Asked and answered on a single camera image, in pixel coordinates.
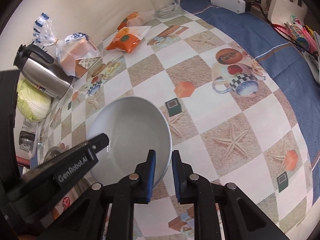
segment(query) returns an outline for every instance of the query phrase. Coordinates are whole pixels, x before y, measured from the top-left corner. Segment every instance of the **blue cloth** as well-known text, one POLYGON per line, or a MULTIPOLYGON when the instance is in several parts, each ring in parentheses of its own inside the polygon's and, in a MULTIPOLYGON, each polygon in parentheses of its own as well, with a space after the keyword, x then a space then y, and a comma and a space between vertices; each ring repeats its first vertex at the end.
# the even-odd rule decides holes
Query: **blue cloth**
MULTIPOLYGON (((230 36, 253 58, 288 41, 251 13, 236 14, 224 8, 209 7, 210 0, 182 0, 184 10, 230 36)), ((282 48, 260 64, 287 97, 307 143, 311 163, 320 150, 320 86, 307 62, 293 46, 282 48)), ((313 169, 313 203, 320 196, 320 165, 313 169)))

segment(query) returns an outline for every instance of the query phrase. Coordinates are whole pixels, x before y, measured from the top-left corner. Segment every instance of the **mug print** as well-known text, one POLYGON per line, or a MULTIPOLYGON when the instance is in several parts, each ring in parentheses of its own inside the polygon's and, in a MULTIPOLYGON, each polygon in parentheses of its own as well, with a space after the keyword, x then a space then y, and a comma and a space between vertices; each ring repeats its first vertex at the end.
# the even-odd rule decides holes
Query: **mug print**
POLYGON ((232 48, 219 50, 216 59, 218 62, 212 66, 212 88, 216 93, 225 94, 234 91, 241 97, 256 96, 259 89, 257 81, 266 80, 263 69, 258 63, 253 63, 251 58, 244 57, 242 53, 232 48), (225 90, 216 87, 225 83, 229 85, 225 90))
POLYGON ((246 52, 246 51, 245 51, 238 43, 236 43, 235 41, 230 42, 229 45, 230 45, 231 48, 239 51, 244 58, 245 58, 245 57, 251 58, 250 54, 249 54, 248 52, 246 52))
POLYGON ((94 69, 89 77, 86 86, 73 93, 72 100, 79 100, 81 96, 93 96, 104 83, 109 81, 115 75, 119 74, 126 68, 124 57, 113 59, 107 63, 102 63, 94 69))
POLYGON ((56 220, 74 201, 76 201, 76 197, 73 195, 72 190, 70 190, 51 210, 52 219, 56 220))

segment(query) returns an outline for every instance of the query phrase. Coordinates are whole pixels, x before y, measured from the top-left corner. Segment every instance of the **orange snack package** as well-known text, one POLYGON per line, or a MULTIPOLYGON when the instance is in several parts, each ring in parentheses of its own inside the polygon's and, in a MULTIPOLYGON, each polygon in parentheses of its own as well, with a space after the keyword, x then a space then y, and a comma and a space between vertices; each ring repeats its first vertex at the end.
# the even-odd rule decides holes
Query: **orange snack package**
POLYGON ((118 31, 123 27, 143 26, 146 22, 153 19, 154 11, 150 12, 133 12, 129 14, 118 26, 118 31))
POLYGON ((123 27, 118 31, 106 50, 117 49, 130 53, 137 47, 151 26, 123 27))

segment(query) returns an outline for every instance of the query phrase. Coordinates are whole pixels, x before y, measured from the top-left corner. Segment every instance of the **white chair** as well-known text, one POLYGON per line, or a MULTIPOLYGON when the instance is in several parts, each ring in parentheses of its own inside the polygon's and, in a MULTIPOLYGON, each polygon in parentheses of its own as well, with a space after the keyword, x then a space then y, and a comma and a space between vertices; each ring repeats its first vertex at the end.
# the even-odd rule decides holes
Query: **white chair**
POLYGON ((283 26, 290 21, 290 16, 294 15, 303 25, 307 11, 308 8, 302 0, 271 0, 268 19, 273 24, 283 26))

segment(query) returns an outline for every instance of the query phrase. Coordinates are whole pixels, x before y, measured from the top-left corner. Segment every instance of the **pink object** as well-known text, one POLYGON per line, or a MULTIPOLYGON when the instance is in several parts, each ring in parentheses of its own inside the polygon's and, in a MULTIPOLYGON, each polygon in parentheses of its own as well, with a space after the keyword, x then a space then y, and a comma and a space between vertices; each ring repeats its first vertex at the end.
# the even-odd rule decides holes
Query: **pink object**
POLYGON ((314 52, 317 51, 316 42, 314 41, 314 39, 311 37, 311 35, 308 33, 308 31, 304 27, 301 31, 302 31, 303 35, 305 36, 305 38, 307 39, 307 41, 309 42, 309 45, 310 45, 309 52, 311 54, 313 54, 314 52))
POLYGON ((299 20, 298 18, 295 17, 295 20, 296 20, 296 22, 297 22, 298 24, 301 25, 301 22, 300 22, 300 20, 299 20))
POLYGON ((288 31, 288 29, 287 29, 286 27, 281 26, 281 25, 279 25, 279 24, 274 24, 273 26, 276 27, 277 31, 278 31, 281 35, 282 35, 283 33, 280 32, 279 30, 283 31, 285 34, 287 34, 288 36, 290 36, 290 33, 289 33, 289 31, 288 31))
POLYGON ((63 211, 65 211, 68 207, 70 207, 70 198, 64 197, 62 200, 63 211))

